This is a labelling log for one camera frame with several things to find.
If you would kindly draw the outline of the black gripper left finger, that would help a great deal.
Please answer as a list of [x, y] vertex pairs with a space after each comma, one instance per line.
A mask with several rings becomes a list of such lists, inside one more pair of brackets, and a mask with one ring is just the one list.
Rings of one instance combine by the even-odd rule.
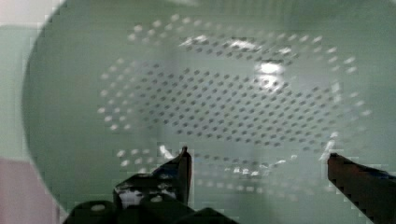
[[168, 195], [187, 204], [190, 196], [192, 158], [188, 147], [153, 172], [136, 174], [113, 189], [113, 202], [119, 209], [141, 204], [148, 196]]

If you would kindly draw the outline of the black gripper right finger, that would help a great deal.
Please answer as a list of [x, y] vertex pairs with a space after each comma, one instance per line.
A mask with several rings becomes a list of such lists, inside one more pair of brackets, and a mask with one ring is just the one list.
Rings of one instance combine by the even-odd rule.
[[328, 179], [374, 224], [395, 224], [395, 176], [331, 153]]

